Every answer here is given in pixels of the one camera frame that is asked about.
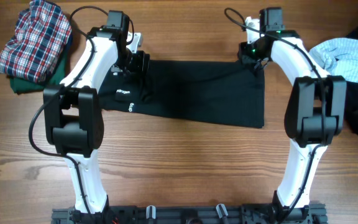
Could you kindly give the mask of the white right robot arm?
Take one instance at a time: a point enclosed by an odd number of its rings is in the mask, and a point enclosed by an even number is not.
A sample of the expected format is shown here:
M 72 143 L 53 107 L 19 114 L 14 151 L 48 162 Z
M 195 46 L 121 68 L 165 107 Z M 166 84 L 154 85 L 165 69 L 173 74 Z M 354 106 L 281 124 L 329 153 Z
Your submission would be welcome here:
M 292 85 L 284 116 L 290 151 L 275 197 L 288 213 L 307 208 L 319 161 L 343 127 L 346 81 L 318 65 L 281 19 L 246 17 L 239 25 L 247 33 L 245 54 L 276 63 Z

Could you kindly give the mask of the black t-shirt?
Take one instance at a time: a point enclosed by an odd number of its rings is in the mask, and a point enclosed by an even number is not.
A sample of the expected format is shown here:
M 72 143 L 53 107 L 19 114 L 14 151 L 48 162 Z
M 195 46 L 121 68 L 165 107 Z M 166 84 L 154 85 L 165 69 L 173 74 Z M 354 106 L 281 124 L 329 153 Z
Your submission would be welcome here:
M 257 63 L 152 60 L 147 73 L 106 75 L 99 101 L 104 110 L 262 128 L 264 90 Z

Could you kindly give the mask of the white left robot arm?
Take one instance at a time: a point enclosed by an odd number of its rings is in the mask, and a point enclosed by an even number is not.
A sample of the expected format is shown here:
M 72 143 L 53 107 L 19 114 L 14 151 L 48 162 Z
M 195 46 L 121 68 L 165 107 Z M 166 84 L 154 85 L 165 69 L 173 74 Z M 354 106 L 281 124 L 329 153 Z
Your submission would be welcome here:
M 128 70 L 142 41 L 140 32 L 94 27 L 74 69 L 58 85 L 44 90 L 47 141 L 70 170 L 74 209 L 81 215 L 100 215 L 108 204 L 98 163 L 104 135 L 99 90 L 108 72 L 121 75 Z

